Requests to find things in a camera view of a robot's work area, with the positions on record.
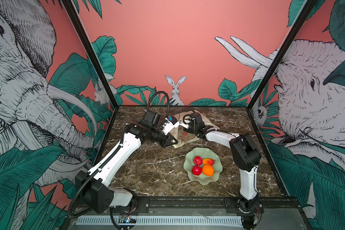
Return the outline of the translucent cream plastic bag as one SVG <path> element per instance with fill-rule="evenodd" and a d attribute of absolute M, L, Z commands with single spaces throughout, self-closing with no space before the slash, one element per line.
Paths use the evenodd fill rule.
<path fill-rule="evenodd" d="M 192 117 L 195 117 L 193 113 L 199 114 L 200 119 L 198 119 L 198 127 L 195 128 L 195 121 L 192 120 Z M 205 128 L 206 126 L 210 126 L 213 128 L 218 129 L 218 126 L 213 124 L 203 113 L 198 110 L 193 109 L 182 109 L 176 115 L 175 118 L 180 123 L 178 128 L 173 128 L 170 132 L 175 139 L 177 139 L 178 143 L 174 144 L 173 147 L 175 149 L 184 146 L 187 143 L 198 141 L 201 134 L 208 129 Z"/>

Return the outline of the red apple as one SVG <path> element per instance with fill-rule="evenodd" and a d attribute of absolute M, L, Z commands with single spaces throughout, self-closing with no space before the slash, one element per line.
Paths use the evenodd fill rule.
<path fill-rule="evenodd" d="M 193 163 L 196 166 L 201 166 L 203 164 L 203 159 L 200 156 L 195 156 L 193 159 Z"/>
<path fill-rule="evenodd" d="M 192 174 L 196 175 L 196 176 L 201 175 L 202 174 L 202 168 L 199 166 L 193 166 L 192 167 Z"/>

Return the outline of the yellow red mango fruit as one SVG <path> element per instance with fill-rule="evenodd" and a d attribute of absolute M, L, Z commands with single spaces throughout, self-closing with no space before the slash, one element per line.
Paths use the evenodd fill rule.
<path fill-rule="evenodd" d="M 214 165 L 215 161 L 211 158 L 204 158 L 202 159 L 203 164 Z"/>

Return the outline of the orange fruit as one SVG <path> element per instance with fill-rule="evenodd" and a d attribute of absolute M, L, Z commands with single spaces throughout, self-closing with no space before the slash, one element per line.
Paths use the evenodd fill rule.
<path fill-rule="evenodd" d="M 206 176 L 209 176 L 211 177 L 213 174 L 214 174 L 214 168 L 212 167 L 212 165 L 208 165 L 208 164 L 205 164 L 203 167 L 202 167 L 202 173 Z"/>

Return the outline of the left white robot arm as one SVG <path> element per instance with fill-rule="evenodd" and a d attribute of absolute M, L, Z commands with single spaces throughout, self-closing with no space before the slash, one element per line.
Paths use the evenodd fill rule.
<path fill-rule="evenodd" d="M 68 218 L 78 218 L 89 211 L 100 214 L 116 206 L 133 210 L 136 206 L 134 193 L 126 188 L 109 188 L 109 185 L 121 166 L 144 141 L 159 142 L 163 148 L 176 144 L 177 140 L 170 132 L 177 127 L 179 122 L 168 120 L 164 122 L 162 130 L 138 123 L 125 125 L 118 144 L 88 172 L 76 175 L 77 192 L 69 206 Z"/>

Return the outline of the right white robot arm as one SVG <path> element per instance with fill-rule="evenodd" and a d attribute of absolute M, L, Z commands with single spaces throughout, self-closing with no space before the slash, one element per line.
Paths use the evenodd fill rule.
<path fill-rule="evenodd" d="M 224 145 L 231 149 L 235 165 L 240 170 L 240 195 L 238 206 L 241 212 L 250 213 L 259 209 L 259 192 L 257 190 L 257 170 L 261 153 L 248 134 L 230 133 L 206 126 L 204 122 L 195 124 L 181 122 L 184 131 L 194 134 L 197 138 Z"/>

